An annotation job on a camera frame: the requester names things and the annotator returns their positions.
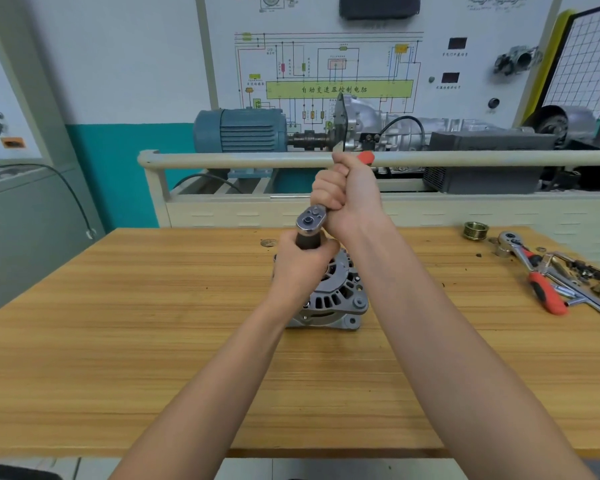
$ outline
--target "forearm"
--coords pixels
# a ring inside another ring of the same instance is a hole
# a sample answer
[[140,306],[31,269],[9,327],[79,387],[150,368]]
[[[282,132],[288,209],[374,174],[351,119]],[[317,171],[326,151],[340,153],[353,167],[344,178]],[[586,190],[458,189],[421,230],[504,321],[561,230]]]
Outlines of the forearm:
[[420,404],[469,478],[593,478],[387,217],[347,248]]
[[284,313],[259,306],[133,444],[111,478],[213,479],[269,368]]

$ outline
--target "wooden tabletop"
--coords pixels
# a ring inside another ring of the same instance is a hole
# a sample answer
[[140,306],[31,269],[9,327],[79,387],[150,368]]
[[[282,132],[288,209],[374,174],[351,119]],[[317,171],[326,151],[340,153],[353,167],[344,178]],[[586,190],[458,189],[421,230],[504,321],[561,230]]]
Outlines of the wooden tabletop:
[[[1,309],[0,456],[121,456],[264,296],[275,248],[260,241],[278,234],[119,229]],[[402,234],[578,453],[600,458],[600,314],[546,313],[486,241]],[[369,309],[358,331],[285,332],[230,454],[446,451]]]

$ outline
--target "black device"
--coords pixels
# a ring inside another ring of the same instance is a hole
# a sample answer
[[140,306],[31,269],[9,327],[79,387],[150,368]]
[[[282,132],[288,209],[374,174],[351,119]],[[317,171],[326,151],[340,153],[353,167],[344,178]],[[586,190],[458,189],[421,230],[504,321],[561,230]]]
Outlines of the black device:
[[[552,134],[510,131],[434,131],[430,151],[552,150]],[[449,194],[530,194],[536,191],[544,167],[427,167],[423,181]]]
[[420,0],[340,0],[345,20],[391,20],[420,12]]

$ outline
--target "wire grid panel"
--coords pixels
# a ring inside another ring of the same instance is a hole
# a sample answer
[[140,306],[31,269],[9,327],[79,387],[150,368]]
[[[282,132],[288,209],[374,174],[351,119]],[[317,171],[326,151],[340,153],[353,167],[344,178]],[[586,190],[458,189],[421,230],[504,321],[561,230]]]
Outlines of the wire grid panel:
[[544,105],[584,106],[600,119],[600,11],[576,15]]

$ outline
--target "black cable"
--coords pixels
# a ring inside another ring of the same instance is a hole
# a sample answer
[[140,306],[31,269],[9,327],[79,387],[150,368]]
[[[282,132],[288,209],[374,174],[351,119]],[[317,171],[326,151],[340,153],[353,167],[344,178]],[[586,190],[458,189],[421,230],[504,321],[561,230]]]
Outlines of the black cable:
[[173,186],[173,188],[176,188],[178,185],[182,184],[183,182],[186,182],[188,179],[190,178],[194,178],[194,177],[205,177],[205,178],[210,178],[211,180],[217,180],[218,182],[222,182],[224,184],[229,185],[230,187],[236,189],[238,192],[240,192],[241,194],[243,194],[244,192],[242,190],[240,190],[240,187],[238,187],[235,184],[232,184],[231,182],[229,182],[229,180],[222,178],[222,177],[218,177],[217,175],[213,175],[212,173],[194,173],[193,175],[188,175],[184,178],[181,178],[178,180],[178,183],[175,184]]
[[72,195],[74,201],[76,202],[76,204],[78,204],[78,209],[80,209],[80,213],[82,214],[82,218],[84,219],[84,224],[87,226],[87,237],[89,239],[94,239],[96,231],[95,231],[95,229],[93,229],[91,227],[91,224],[89,223],[89,218],[87,217],[87,213],[84,211],[84,208],[83,208],[82,204],[80,203],[80,200],[78,199],[78,195],[75,194],[72,186],[69,184],[69,182],[66,181],[66,178],[64,177],[64,175],[62,173],[60,173],[58,170],[56,170],[52,166],[45,165],[44,163],[12,163],[9,165],[0,165],[0,168],[13,168],[13,167],[17,167],[17,166],[35,166],[35,167],[40,167],[40,168],[47,168],[47,169],[51,170],[52,172],[54,172],[58,177],[60,177],[60,180],[62,180],[64,182],[66,187],[69,189],[69,192],[71,192],[71,195]]
[[387,124],[387,126],[385,126],[384,128],[382,128],[380,130],[380,133],[378,133],[378,135],[382,136],[383,133],[385,131],[387,131],[387,129],[391,128],[392,125],[396,124],[400,120],[412,120],[412,121],[416,122],[416,124],[420,128],[420,134],[422,135],[422,142],[420,143],[420,150],[423,150],[424,149],[424,145],[425,145],[426,133],[424,133],[424,126],[422,126],[422,122],[419,119],[417,119],[415,116],[411,116],[409,114],[405,114],[404,116],[399,116],[398,118],[396,118],[396,119],[392,120],[391,122],[389,122],[389,124]]

